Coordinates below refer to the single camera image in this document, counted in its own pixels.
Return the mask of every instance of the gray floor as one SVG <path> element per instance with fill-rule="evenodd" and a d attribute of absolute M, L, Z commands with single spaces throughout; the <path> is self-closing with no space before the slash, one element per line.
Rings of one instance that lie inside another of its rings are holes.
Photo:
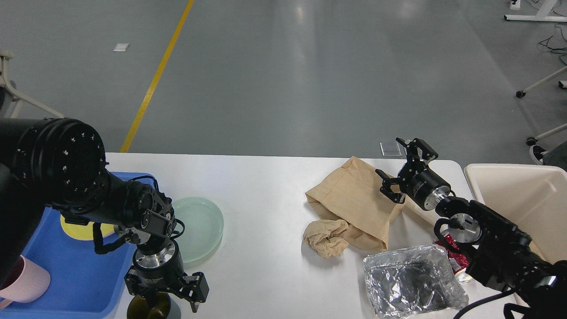
<path fill-rule="evenodd" d="M 117 152 L 185 4 L 0 1 L 0 46 L 22 91 Z M 381 157 L 400 136 L 463 166 L 530 163 L 525 138 L 567 122 L 567 92 L 514 97 L 563 64 L 536 46 L 554 24 L 506 22 L 508 6 L 196 0 L 130 152 Z"/>

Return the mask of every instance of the white bin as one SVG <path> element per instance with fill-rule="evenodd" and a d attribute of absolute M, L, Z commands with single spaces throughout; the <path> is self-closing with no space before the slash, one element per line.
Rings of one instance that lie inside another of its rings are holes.
<path fill-rule="evenodd" d="M 567 172 L 519 164 L 470 164 L 464 172 L 475 198 L 528 233 L 544 259 L 567 259 Z"/>

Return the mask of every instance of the white table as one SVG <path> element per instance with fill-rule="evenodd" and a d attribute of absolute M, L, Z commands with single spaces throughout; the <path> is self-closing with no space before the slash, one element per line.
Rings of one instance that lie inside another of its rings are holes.
<path fill-rule="evenodd" d="M 338 257 L 323 259 L 302 234 L 319 219 L 305 192 L 320 183 L 346 158 L 249 157 L 177 154 L 107 153 L 110 171 L 154 175 L 160 190 L 173 200 L 200 196 L 223 212 L 225 230 L 219 245 L 205 258 L 185 264 L 189 274 L 205 273 L 207 302 L 196 314 L 189 303 L 172 296 L 171 318 L 376 318 L 366 296 L 362 258 L 368 253 L 349 246 Z M 404 160 L 364 159 L 390 174 Z M 458 196 L 472 199 L 461 167 L 433 161 Z M 390 248 L 429 245 L 433 227 L 404 211 L 390 229 Z M 478 283 L 463 285 L 470 301 L 497 291 Z M 109 318 L 125 318 L 132 297 L 124 289 Z M 483 305 L 468 318 L 502 318 L 509 296 Z M 452 318 L 454 309 L 412 318 Z"/>

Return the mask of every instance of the pink cup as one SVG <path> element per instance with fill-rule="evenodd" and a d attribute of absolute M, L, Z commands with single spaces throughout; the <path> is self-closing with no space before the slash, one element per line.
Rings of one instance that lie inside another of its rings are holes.
<path fill-rule="evenodd" d="M 6 282 L 0 287 L 0 309 L 7 307 L 13 301 L 29 303 L 39 298 L 47 290 L 51 276 L 26 257 L 20 255 L 16 266 L 8 275 Z"/>

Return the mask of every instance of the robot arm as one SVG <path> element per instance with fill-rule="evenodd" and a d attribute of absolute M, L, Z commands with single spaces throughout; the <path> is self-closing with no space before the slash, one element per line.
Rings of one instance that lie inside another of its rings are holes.
<path fill-rule="evenodd" d="M 435 209 L 442 218 L 434 233 L 445 248 L 455 250 L 441 235 L 441 226 L 448 225 L 459 247 L 457 252 L 469 260 L 466 272 L 486 287 L 502 292 L 512 289 L 531 307 L 512 307 L 514 311 L 526 318 L 565 316 L 562 303 L 567 296 L 567 261 L 552 265 L 542 260 L 528 247 L 531 237 L 517 225 L 482 203 L 456 197 L 451 186 L 429 168 L 438 155 L 426 142 L 419 138 L 396 141 L 406 148 L 407 163 L 396 178 L 376 170 L 383 180 L 381 193 L 396 203 L 403 203 L 408 195 L 423 210 Z M 393 184 L 398 184 L 402 193 L 394 193 Z"/>
<path fill-rule="evenodd" d="M 0 282 L 47 206 L 59 210 L 69 224 L 93 221 L 97 254 L 126 242 L 137 245 L 124 278 L 131 295 L 142 296 L 151 306 L 157 292 L 173 293 L 188 300 L 194 312 L 205 302 L 209 292 L 205 276 L 184 272 L 175 241 L 181 234 L 174 231 L 183 223 L 175 218 L 171 198 L 159 191 L 155 180 L 152 188 L 110 173 L 100 136 L 78 120 L 0 119 L 0 128 L 0 204 L 4 212 L 13 214 L 2 218 L 16 219 L 2 223 L 7 232 L 0 232 L 0 246 L 11 251 L 2 263 L 6 269 L 1 269 Z M 104 245 L 101 223 L 115 225 L 120 238 Z"/>

